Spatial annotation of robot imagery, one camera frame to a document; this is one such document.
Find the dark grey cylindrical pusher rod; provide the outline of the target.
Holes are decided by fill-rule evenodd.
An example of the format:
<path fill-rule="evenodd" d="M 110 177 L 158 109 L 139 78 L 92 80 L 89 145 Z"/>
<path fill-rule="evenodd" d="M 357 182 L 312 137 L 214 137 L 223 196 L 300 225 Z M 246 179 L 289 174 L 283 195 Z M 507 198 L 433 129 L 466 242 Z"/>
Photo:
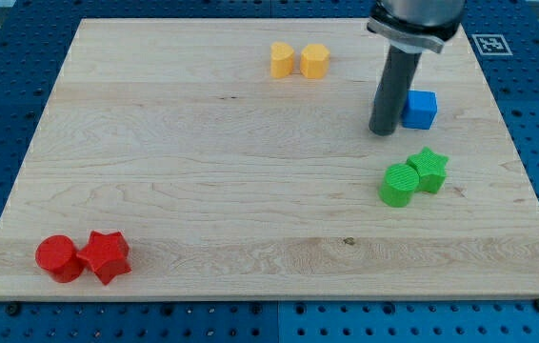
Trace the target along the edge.
<path fill-rule="evenodd" d="M 379 136 L 392 135 L 405 107 L 420 53 L 389 47 L 382 77 L 373 98 L 369 130 Z"/>

